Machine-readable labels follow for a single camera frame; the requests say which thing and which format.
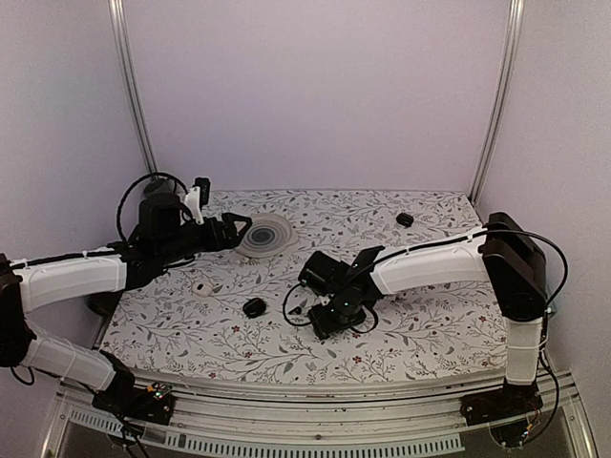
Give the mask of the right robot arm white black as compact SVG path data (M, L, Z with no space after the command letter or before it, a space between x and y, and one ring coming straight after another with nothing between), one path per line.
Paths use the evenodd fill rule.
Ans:
M386 296L457 281L493 288L507 326L506 385L493 403L500 415L513 416L531 398L548 294L543 251L507 214L493 213L482 228L453 238L365 248L352 262L316 251L298 276L301 286L327 299L308 313L321 340L362 323L365 309Z

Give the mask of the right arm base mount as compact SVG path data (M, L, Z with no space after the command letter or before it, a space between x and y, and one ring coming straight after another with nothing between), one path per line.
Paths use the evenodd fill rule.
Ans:
M497 388L460 398L460 414L469 427L488 425L503 448L522 447L530 438L543 402L538 389Z

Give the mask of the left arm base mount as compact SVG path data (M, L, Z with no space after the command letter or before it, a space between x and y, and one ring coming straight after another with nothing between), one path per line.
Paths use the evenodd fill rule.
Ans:
M173 387L154 382L146 387L136 387L133 382L112 382L98 391L93 407L120 417L168 426L174 413L176 397Z

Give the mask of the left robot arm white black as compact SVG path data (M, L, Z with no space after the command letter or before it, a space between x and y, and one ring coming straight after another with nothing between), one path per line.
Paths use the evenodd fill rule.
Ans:
M206 202L198 186L185 197L152 195L140 203L132 235L104 249L47 260L2 259L2 367L23 366L80 382L103 391L120 413L135 413L142 396L119 361L29 325L26 316L56 302L138 289L181 260L238 247L252 219L233 213L207 218L201 212Z

